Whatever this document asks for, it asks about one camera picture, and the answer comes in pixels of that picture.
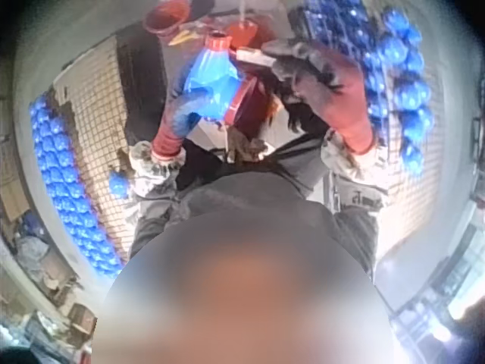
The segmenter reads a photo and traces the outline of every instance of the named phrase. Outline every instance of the light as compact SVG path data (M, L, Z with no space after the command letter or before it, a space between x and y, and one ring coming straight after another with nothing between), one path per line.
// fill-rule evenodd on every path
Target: light
M408 354L402 347L397 337L393 334L393 346L394 346L394 364L410 364L411 360L409 359Z
M443 326L442 324L437 324L434 329L431 331L434 338L445 343L452 338L452 333Z

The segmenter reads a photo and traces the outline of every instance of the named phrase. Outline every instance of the metal grid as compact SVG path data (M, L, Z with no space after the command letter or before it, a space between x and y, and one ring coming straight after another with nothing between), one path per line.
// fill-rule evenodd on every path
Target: metal grid
M402 143L401 126L396 114L390 113L390 144L388 175L390 179L389 202L380 216L379 251L386 251L429 221L437 199L444 148L444 100L439 73L437 43L426 17L415 7L399 0L365 1L368 11L376 18L387 5L395 5L405 11L409 20L418 25L423 42L419 47L426 62L424 80L432 92L428 104L434 114L435 125L420 145L424 157L423 173L413 176L407 173L399 156Z
M86 193L117 253L127 260L134 235L124 220L127 202L114 198L108 186L110 169L120 166L117 151L128 150L115 37L81 55L56 78L53 87Z

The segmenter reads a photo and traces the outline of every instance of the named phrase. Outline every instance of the glove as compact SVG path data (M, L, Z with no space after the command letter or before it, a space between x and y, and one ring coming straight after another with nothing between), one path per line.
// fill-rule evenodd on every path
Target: glove
M274 75L343 137L352 154L372 149L364 76L356 63L320 43L294 39L267 42L261 50L277 59Z
M169 101L152 141L152 157L160 162L176 158L183 140L201 119L197 110L210 101L211 94L206 89L196 89Z

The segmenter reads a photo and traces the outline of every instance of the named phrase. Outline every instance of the sleeve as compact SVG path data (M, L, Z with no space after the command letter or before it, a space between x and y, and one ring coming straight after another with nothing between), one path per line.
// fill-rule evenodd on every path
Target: sleeve
M377 221L357 206L347 207L334 215L340 232L340 243L373 278L377 251Z
M164 232L170 214L177 204L175 178L171 177L162 185L150 191L139 203L139 219L135 238L130 249L132 259L147 243Z

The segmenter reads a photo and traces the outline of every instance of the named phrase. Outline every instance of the work glove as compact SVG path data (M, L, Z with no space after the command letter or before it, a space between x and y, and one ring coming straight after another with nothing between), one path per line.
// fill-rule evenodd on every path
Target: work glove
M307 103L343 137L352 154L372 149L364 76L354 61L320 43L295 39L267 42L261 50L277 59L271 70L292 88L294 101Z

